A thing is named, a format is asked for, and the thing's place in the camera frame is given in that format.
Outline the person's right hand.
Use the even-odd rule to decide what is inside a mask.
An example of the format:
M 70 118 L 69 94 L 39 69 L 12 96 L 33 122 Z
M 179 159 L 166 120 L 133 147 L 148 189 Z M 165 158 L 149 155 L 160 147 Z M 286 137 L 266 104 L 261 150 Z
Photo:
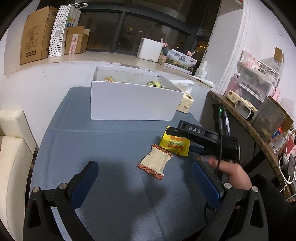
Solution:
M 210 156 L 201 156 L 197 160 L 206 161 L 213 168 L 220 163 L 218 170 L 228 175 L 230 184 L 236 189 L 249 190 L 252 187 L 249 176 L 238 163 L 218 161 Z

